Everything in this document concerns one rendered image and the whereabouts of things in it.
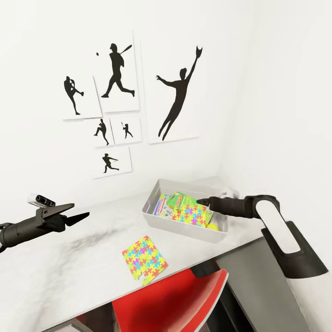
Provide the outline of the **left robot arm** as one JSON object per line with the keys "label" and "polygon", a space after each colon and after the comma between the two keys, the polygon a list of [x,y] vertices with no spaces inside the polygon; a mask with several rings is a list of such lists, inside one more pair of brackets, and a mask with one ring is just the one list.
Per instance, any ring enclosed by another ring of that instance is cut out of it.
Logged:
{"label": "left robot arm", "polygon": [[0,253],[23,242],[43,236],[50,232],[63,232],[65,225],[72,226],[90,213],[82,213],[67,217],[61,215],[75,206],[74,203],[56,205],[56,203],[39,194],[30,194],[29,204],[37,206],[36,215],[18,223],[0,224]]}

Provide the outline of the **board game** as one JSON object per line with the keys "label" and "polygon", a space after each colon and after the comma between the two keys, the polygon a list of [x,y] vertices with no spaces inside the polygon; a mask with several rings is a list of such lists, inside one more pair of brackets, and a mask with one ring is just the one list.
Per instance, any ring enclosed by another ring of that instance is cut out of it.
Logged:
{"label": "board game", "polygon": [[[174,209],[176,206],[178,208],[178,212],[182,212],[182,204],[186,205],[195,205],[195,206],[203,206],[202,204],[196,203],[196,199],[190,196],[187,196],[181,192],[175,192],[172,197],[166,202],[169,204],[169,208]],[[206,227],[208,226],[212,216],[214,215],[214,211],[209,210],[209,207],[206,206]]]}
{"label": "board game", "polygon": [[161,195],[154,216],[172,219],[173,209],[169,208],[169,204],[166,203],[171,197],[170,195]]}

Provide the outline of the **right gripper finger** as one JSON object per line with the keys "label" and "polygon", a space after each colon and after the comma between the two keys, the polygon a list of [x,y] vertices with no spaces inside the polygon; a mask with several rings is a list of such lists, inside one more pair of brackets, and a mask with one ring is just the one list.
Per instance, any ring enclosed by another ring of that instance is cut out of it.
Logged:
{"label": "right gripper finger", "polygon": [[202,204],[202,205],[204,205],[204,206],[209,207],[209,204],[210,204],[210,197],[209,197],[209,198],[204,198],[204,199],[197,200],[196,203],[198,203],[198,204]]}

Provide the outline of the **tennis ball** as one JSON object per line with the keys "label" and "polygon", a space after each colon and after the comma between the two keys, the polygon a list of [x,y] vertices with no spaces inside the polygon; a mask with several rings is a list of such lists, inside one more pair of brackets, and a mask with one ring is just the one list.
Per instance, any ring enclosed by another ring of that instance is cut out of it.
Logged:
{"label": "tennis ball", "polygon": [[212,230],[219,231],[218,226],[217,226],[216,224],[214,224],[214,223],[208,224],[207,228],[208,228],[208,229],[212,229]]}

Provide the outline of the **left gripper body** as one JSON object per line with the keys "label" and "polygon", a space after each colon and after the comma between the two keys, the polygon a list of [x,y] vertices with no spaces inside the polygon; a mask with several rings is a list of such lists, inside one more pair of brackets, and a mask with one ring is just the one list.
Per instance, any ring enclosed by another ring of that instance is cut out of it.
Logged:
{"label": "left gripper body", "polygon": [[19,222],[17,233],[20,240],[29,241],[53,231],[65,231],[65,219],[57,216],[48,219],[49,223],[54,224],[55,226],[43,224],[41,217],[42,210],[43,207],[37,209],[34,217]]}

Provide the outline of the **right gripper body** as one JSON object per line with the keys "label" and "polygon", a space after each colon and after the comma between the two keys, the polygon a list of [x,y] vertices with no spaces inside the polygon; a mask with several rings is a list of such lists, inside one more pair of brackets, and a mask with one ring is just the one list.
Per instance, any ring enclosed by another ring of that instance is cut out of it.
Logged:
{"label": "right gripper body", "polygon": [[221,213],[223,215],[235,216],[233,210],[233,202],[239,198],[219,198],[216,196],[210,197],[209,210]]}

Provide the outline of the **jigsaw puzzle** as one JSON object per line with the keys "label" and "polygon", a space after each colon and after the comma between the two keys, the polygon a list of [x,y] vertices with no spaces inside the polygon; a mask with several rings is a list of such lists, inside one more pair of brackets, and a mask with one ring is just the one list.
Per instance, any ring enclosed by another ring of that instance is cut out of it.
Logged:
{"label": "jigsaw puzzle", "polygon": [[182,212],[173,209],[173,220],[206,228],[206,206],[182,204]]}
{"label": "jigsaw puzzle", "polygon": [[142,280],[144,286],[147,286],[168,267],[168,264],[148,236],[125,249],[122,254],[134,279],[138,280],[141,273],[144,273],[144,276],[146,276],[146,280]]}

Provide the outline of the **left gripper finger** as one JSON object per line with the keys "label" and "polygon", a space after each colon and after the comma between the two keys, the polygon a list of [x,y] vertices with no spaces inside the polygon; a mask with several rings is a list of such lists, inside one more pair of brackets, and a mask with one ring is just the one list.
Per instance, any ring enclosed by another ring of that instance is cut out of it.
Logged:
{"label": "left gripper finger", "polygon": [[67,217],[66,215],[57,215],[57,217],[65,219],[65,225],[72,226],[72,225],[80,222],[84,218],[88,217],[89,215],[90,215],[90,213],[82,213],[82,214],[74,215],[71,217]]}
{"label": "left gripper finger", "polygon": [[54,224],[50,224],[48,219],[56,216],[61,215],[61,213],[64,213],[68,211],[69,209],[73,208],[75,206],[74,203],[69,204],[63,204],[63,205],[56,205],[56,207],[45,207],[43,208],[41,212],[42,217],[42,223],[45,225],[55,226]]}

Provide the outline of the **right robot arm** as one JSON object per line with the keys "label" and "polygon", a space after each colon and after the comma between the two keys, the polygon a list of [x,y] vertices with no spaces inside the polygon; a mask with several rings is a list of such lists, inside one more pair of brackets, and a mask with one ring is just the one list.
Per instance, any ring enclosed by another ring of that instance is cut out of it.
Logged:
{"label": "right robot arm", "polygon": [[209,210],[248,219],[262,220],[261,232],[281,267],[310,332],[332,332],[332,274],[296,227],[285,221],[280,203],[272,195],[245,196],[224,187],[221,198],[212,196],[196,203]]}

